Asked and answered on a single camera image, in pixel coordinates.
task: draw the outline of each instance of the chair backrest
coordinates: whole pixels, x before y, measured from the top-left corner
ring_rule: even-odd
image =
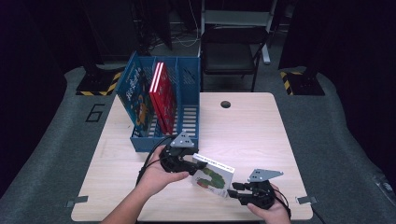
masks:
[[[201,36],[202,43],[220,44],[265,44],[268,32],[264,27],[214,28],[206,29]]]

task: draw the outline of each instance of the black chair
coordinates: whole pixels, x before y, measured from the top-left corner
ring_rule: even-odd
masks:
[[[264,27],[205,30],[201,36],[201,91],[204,91],[204,76],[208,75],[240,75],[241,78],[253,75],[250,91],[254,91],[267,38]]]

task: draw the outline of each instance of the person's right arm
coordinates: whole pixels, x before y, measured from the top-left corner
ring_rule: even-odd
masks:
[[[279,188],[273,184],[272,187],[275,189],[276,197],[283,201],[282,196],[277,191]],[[274,205],[272,205],[268,210],[261,209],[260,207],[254,205],[253,203],[248,203],[247,208],[254,215],[264,219],[266,224],[290,224],[289,214],[285,207],[278,201],[275,200]]]

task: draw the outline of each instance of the book cover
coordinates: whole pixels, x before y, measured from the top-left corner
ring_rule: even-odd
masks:
[[[231,185],[235,169],[196,153],[192,155],[192,160],[194,162],[205,161],[207,162],[207,166],[195,173],[191,179],[191,183],[194,186],[226,198],[228,196],[227,189]]]
[[[157,63],[149,95],[164,134],[172,134],[177,110],[176,96],[165,63]]]
[[[149,97],[149,81],[136,52],[120,77],[116,93],[140,137],[148,136],[154,109]]]

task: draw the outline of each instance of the green caterpillar illustration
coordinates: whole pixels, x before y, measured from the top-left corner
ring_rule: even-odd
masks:
[[[209,186],[212,186],[213,188],[216,188],[216,189],[224,188],[225,181],[221,175],[219,175],[218,173],[214,172],[213,170],[211,170],[207,167],[202,169],[202,172],[204,172],[204,174],[212,177],[212,179],[209,181],[207,179],[199,178],[197,180],[197,184],[199,186],[201,186],[202,188],[205,188],[205,189],[209,188]]]

